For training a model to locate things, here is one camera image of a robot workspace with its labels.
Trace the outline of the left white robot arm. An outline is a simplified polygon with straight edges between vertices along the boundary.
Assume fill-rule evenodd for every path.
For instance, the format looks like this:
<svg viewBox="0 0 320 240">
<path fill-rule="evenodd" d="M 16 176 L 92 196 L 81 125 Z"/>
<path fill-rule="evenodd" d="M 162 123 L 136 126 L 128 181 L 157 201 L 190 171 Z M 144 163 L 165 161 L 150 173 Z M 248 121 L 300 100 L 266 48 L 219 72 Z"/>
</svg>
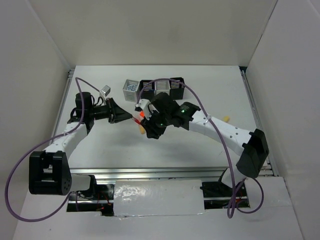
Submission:
<svg viewBox="0 0 320 240">
<path fill-rule="evenodd" d="M 116 124 L 132 118 L 133 115 L 118 106 L 113 98 L 107 98 L 103 105 L 95 105 L 90 92 L 77 93 L 64 132 L 44 150 L 33 151 L 29 156 L 29 192 L 33 195 L 67 195 L 73 183 L 69 158 L 88 136 L 95 120 L 107 119 L 110 124 Z"/>
</svg>

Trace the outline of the red gel pen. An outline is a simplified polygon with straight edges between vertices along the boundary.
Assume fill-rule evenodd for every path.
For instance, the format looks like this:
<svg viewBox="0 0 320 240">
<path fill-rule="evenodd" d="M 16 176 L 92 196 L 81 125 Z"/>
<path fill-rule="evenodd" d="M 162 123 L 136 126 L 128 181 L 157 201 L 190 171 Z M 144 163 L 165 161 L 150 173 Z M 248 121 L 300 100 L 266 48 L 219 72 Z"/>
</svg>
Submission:
<svg viewBox="0 0 320 240">
<path fill-rule="evenodd" d="M 135 122 L 135 123 L 137 123 L 138 125 L 141 125 L 141 122 L 137 119 L 137 118 L 132 118 L 132 120 Z"/>
</svg>

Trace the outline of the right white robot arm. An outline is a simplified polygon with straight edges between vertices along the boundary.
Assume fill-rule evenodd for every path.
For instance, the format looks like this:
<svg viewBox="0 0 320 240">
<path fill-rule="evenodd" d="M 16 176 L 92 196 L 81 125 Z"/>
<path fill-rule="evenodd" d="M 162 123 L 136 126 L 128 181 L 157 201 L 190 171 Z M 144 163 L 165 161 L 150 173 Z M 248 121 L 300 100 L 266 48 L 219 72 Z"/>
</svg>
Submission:
<svg viewBox="0 0 320 240">
<path fill-rule="evenodd" d="M 230 196 L 245 178 L 257 178 L 269 155 L 262 130 L 238 128 L 206 114 L 191 102 L 178 104 L 165 92 L 152 100 L 140 99 L 135 109 L 144 114 L 140 124 L 149 139 L 158 139 L 168 126 L 174 126 L 207 136 L 237 154 L 239 160 L 222 174 L 218 184 L 223 196 Z"/>
</svg>

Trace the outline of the orange pastel highlighter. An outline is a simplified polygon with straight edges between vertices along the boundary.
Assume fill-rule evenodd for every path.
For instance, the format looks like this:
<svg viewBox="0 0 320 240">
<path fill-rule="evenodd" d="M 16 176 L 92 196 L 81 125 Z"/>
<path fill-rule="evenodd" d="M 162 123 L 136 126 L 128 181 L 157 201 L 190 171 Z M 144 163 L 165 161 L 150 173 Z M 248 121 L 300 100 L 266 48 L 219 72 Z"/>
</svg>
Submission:
<svg viewBox="0 0 320 240">
<path fill-rule="evenodd" d="M 142 135 L 146 133 L 145 129 L 142 126 L 139 126 L 139 131 Z"/>
</svg>

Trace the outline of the blue patterned tape roll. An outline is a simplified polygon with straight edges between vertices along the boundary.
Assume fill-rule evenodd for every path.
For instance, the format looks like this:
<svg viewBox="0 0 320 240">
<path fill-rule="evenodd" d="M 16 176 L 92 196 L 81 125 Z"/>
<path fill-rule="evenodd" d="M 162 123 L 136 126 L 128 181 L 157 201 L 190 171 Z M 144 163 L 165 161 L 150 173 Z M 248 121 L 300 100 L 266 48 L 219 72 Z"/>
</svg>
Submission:
<svg viewBox="0 0 320 240">
<path fill-rule="evenodd" d="M 137 85 L 136 84 L 129 84 L 126 87 L 127 91 L 136 92 L 137 91 Z"/>
</svg>

